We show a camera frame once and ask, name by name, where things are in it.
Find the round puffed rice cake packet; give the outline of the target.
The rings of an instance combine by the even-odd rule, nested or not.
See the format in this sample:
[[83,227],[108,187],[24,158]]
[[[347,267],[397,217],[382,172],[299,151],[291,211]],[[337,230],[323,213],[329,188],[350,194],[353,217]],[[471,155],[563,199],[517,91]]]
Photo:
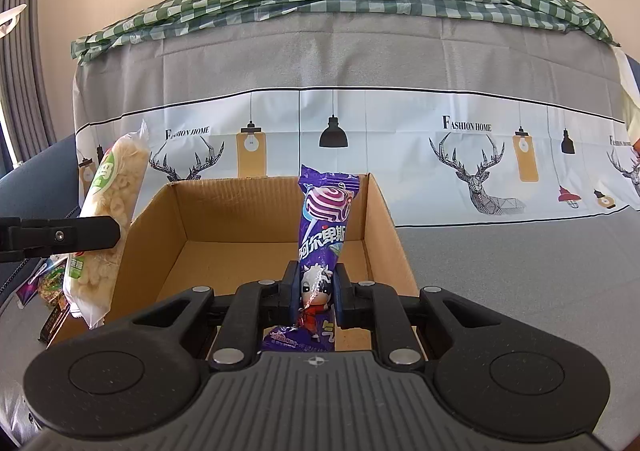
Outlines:
[[66,297],[63,291],[65,270],[56,268],[51,270],[39,280],[38,295],[50,308],[60,307],[64,310],[67,307]]

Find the green puffed snack bag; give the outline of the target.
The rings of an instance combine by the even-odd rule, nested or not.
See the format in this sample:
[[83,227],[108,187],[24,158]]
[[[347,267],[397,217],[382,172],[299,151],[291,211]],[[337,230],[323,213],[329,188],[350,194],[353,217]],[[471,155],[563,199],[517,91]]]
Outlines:
[[89,329],[102,325],[111,310],[149,155],[147,125],[124,134],[105,152],[82,205],[81,234],[67,256],[63,292],[70,314]]

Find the purple lollipop candy packet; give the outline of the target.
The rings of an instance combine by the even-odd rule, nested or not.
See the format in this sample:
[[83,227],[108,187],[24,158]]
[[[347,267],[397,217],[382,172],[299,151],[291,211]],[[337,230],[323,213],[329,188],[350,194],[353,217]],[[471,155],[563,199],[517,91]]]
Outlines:
[[342,172],[300,167],[303,192],[297,244],[295,323],[273,327],[262,340],[266,351],[325,353],[335,348],[334,277],[346,242],[359,178]]

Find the black snack packet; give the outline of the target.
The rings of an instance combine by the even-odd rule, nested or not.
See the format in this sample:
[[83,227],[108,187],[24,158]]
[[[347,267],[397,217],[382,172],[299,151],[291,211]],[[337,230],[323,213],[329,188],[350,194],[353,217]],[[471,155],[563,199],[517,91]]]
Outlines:
[[50,312],[48,319],[44,322],[40,331],[38,341],[44,345],[49,345],[55,335],[58,333],[60,327],[64,323],[70,306],[66,303],[57,303]]

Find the purple white tube packet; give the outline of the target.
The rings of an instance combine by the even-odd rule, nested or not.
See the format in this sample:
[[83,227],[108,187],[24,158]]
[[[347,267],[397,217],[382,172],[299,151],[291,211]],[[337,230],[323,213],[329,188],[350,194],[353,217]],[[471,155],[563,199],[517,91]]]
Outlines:
[[39,280],[51,270],[66,267],[66,256],[50,256],[38,263],[32,275],[15,291],[18,307],[24,309],[38,295]]

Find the blue sofa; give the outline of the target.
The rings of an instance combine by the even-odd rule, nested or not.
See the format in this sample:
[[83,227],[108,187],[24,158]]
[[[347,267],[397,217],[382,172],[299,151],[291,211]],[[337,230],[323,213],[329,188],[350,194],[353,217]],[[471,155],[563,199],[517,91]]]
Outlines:
[[73,218],[79,214],[75,137],[51,145],[1,178],[1,216]]

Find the open cardboard box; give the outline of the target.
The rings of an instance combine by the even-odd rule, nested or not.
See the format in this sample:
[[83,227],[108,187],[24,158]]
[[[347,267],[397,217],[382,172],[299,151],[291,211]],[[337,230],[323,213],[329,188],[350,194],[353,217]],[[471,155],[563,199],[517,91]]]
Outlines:
[[[400,296],[418,293],[378,182],[354,174],[346,242],[338,263],[352,282],[392,286]],[[230,295],[241,285],[279,281],[297,261],[303,192],[298,177],[198,180],[163,186],[129,228],[110,312],[103,324],[195,286]],[[341,329],[335,348],[366,350],[370,332]]]

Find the grey curtain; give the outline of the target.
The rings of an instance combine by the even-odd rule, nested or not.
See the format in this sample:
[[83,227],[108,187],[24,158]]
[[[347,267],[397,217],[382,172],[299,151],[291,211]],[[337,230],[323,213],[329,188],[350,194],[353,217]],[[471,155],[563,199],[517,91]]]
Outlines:
[[1,0],[3,11],[23,5],[12,32],[1,39],[1,105],[8,141],[20,162],[55,143],[44,87],[38,0]]

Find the deer print sofa cover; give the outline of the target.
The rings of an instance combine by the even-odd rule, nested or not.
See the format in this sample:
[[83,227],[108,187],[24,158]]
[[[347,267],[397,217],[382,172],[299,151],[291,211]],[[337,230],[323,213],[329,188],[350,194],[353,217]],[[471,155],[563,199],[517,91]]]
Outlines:
[[127,44],[77,67],[82,156],[149,129],[140,198],[180,180],[372,174],[397,226],[639,206],[620,50],[583,33],[299,14]]

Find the green checkered cloth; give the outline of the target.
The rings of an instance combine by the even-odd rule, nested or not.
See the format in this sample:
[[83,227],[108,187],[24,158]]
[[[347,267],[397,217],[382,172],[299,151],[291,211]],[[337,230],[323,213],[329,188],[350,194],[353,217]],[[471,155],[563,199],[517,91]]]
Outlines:
[[292,13],[348,13],[451,18],[555,33],[582,32],[612,44],[596,12],[578,0],[164,0],[75,39],[70,55],[87,64],[115,48],[164,40]]

